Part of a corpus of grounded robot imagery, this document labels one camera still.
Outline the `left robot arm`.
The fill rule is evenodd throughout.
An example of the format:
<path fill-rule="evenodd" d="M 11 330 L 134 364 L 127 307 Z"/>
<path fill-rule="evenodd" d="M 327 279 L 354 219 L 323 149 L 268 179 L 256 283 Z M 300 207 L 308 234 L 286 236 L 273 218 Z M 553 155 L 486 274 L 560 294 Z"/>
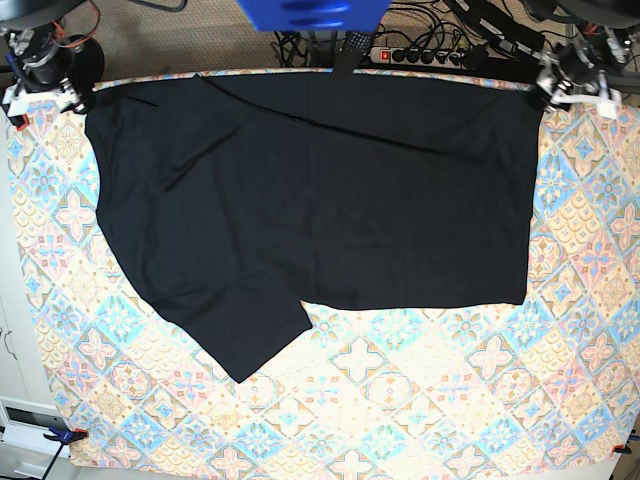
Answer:
<path fill-rule="evenodd" d="M 548 48 L 543 32 L 525 26 L 489 1 L 448 1 L 462 24 L 499 54 L 539 67 L 528 91 L 538 108 L 567 110 L 586 104 L 615 119 L 622 104 L 616 88 L 639 93 L 639 74 L 627 73 L 639 44 L 637 1 L 524 1 L 527 15 L 551 21 L 571 32 L 564 44 Z"/>

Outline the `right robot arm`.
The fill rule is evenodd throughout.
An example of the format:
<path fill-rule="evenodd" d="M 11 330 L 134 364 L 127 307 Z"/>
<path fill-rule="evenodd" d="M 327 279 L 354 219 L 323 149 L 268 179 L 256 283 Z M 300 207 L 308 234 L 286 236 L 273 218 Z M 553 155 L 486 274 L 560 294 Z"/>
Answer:
<path fill-rule="evenodd" d="M 1 107 L 18 130 L 28 124 L 31 103 L 53 101 L 63 112 L 83 115 L 95 105 L 94 87 L 104 73 L 105 57 L 94 39 L 101 21 L 99 7 L 91 30 L 69 35 L 63 20 L 80 1 L 3 1 L 1 38 L 7 45 L 1 68 L 14 83 L 2 89 Z"/>

